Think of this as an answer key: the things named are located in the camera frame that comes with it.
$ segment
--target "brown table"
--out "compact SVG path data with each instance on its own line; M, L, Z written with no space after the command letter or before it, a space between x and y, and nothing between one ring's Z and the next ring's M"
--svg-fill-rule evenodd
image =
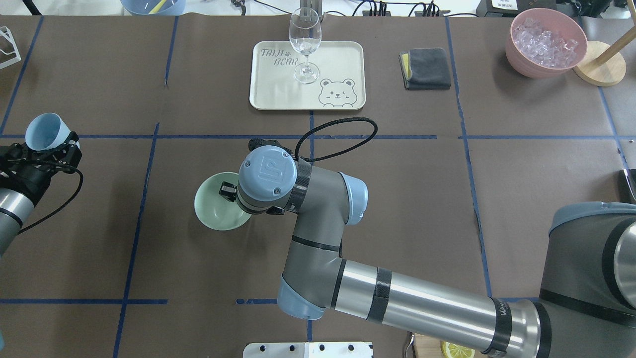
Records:
M504 56L507 19L338 18L324 40L364 48L367 102L355 112L258 111L251 54L287 40L288 17L0 17L23 61L0 71L0 136L58 113L81 137L84 187L16 238L0 261L3 357L240 357L259 341L372 341L401 355L406 333L327 311L309 324L273 299L294 215L216 232L196 218L198 186L236 171L249 138L291 147L311 127L365 116L377 139L319 165L363 179L364 220L343 255L496 297L536 297L554 212L617 201L636 166L636 47L628 74L599 89L572 71L530 80ZM631 20L583 19L613 42ZM450 90L406 91L398 54L442 47ZM305 155L355 143L369 127L329 128ZM74 190L58 174L35 220Z

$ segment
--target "ice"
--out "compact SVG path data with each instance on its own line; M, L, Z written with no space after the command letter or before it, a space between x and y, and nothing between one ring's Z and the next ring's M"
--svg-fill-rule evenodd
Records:
M540 21L526 18L513 31L513 40L532 62L549 68L567 68L576 60L578 42L565 41L558 32L546 30Z

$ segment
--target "pink bowl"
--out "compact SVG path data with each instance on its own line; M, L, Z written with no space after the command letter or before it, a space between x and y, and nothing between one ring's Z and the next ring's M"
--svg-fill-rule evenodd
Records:
M576 60L571 66L567 68L548 68L532 62L519 51L519 48L513 41L513 31L529 17L540 21L546 30L558 31L559 36L565 41L574 39L579 43L574 50ZM588 38L585 36L585 32L583 32L581 26L567 15L546 8L529 9L517 15L512 25L510 25L508 39L506 40L506 57L508 58L508 62L510 62L512 67L519 73L530 78L548 78L561 75L579 64L579 62L583 60L583 57L585 57L587 50Z

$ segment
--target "lemon slice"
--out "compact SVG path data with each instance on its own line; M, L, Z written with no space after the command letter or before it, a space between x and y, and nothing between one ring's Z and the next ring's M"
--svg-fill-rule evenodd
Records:
M445 358L473 358L475 350L454 343L441 342L441 352Z

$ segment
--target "yellow utensil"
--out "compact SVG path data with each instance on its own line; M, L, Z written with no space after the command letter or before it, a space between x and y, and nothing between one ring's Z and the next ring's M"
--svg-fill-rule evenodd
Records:
M149 14L158 13L163 4L165 4L166 0L161 0L152 10L150 10Z

